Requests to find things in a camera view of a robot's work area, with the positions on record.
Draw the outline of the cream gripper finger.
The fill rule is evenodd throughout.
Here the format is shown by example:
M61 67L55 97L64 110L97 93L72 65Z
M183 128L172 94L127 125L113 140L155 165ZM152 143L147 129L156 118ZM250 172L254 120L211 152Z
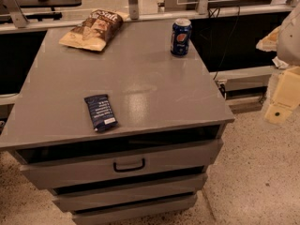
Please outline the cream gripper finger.
M279 26L275 28L263 39L260 39L256 45L256 48L264 52L275 52L278 46L278 32Z
M277 75L264 119L271 124L282 124L299 105L300 67L292 67Z

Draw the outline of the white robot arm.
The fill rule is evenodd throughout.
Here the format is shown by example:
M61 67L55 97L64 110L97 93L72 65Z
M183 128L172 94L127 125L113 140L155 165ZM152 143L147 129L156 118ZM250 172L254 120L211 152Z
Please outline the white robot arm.
M265 121L282 124L300 105L300 4L256 48L276 52L274 61L289 66L277 76L275 91L264 114Z

